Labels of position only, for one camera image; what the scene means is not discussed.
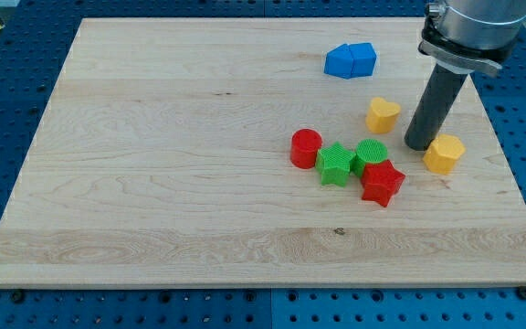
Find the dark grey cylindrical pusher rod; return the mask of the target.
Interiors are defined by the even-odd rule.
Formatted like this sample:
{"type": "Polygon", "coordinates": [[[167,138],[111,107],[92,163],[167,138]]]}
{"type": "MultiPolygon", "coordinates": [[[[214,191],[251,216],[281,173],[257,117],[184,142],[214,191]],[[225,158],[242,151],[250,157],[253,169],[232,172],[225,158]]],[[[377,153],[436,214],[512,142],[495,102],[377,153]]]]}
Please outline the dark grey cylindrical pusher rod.
{"type": "Polygon", "coordinates": [[[405,144],[425,151],[437,137],[456,100],[467,74],[457,74],[438,64],[433,68],[426,88],[405,132],[405,144]]]}

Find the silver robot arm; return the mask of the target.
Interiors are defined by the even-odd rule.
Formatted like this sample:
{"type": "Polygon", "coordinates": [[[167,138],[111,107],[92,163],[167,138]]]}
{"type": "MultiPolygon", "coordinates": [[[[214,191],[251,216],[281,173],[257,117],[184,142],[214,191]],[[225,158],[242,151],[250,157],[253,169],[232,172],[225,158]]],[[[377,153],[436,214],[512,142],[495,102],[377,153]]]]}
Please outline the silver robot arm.
{"type": "Polygon", "coordinates": [[[526,0],[436,0],[425,7],[418,51],[436,65],[405,133],[425,151],[436,138],[466,77],[495,77],[515,47],[526,0]]]}

